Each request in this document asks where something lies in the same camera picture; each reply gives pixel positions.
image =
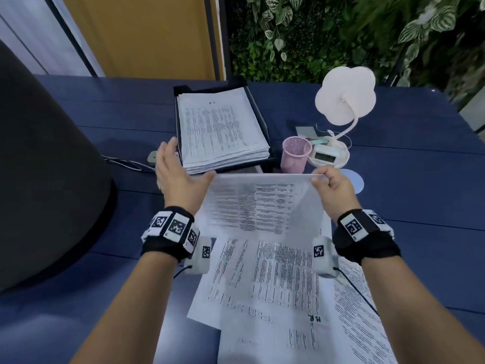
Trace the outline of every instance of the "blue table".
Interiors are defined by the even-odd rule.
[[[224,82],[39,80],[100,152],[145,161],[174,135],[174,85]],[[339,131],[315,109],[317,84],[251,83],[272,146],[294,126]],[[347,165],[361,174],[362,204],[394,227],[403,256],[431,292],[485,344],[485,146],[446,98],[427,88],[376,88],[374,110],[351,132]],[[60,275],[0,297],[0,362],[66,363],[124,283],[140,255],[140,235],[163,197],[152,174],[112,167],[118,206],[92,249]],[[215,363],[218,330],[186,314],[200,277],[179,276],[155,363]]]

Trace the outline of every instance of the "right hand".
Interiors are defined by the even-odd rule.
[[[352,183],[335,167],[319,167],[313,171],[313,174],[325,175],[328,178],[328,182],[326,182],[321,177],[314,177],[311,179],[311,184],[318,191],[325,212],[335,223],[345,212],[362,209],[355,196]]]

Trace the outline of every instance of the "white lamp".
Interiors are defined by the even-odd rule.
[[[352,130],[360,117],[372,111],[375,105],[374,87],[374,73],[371,69],[363,66],[352,69],[339,66],[325,76],[322,87],[315,97],[317,110],[323,113],[333,125],[341,126],[353,122],[338,135],[328,130],[330,134],[327,137],[328,146],[332,148],[325,149],[325,146],[315,146],[309,159],[314,166],[322,165],[318,160],[319,152],[324,154],[320,158],[328,158],[329,155],[336,157],[334,163],[327,162],[326,165],[342,168],[348,162],[350,157],[348,148],[345,143],[338,139]]]

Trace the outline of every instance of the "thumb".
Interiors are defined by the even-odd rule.
[[[313,187],[318,191],[320,197],[324,197],[326,194],[328,194],[328,192],[332,190],[330,186],[328,186],[328,182],[321,177],[313,177],[310,182]]]
[[[210,183],[212,182],[212,180],[214,180],[214,177],[216,176],[216,174],[217,173],[215,171],[206,172],[205,174],[202,175],[199,181],[203,184],[203,186],[206,189],[208,189]]]

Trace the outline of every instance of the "mesh cup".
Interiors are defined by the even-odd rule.
[[[289,137],[283,141],[281,172],[301,174],[305,170],[306,159],[313,147],[305,138]]]

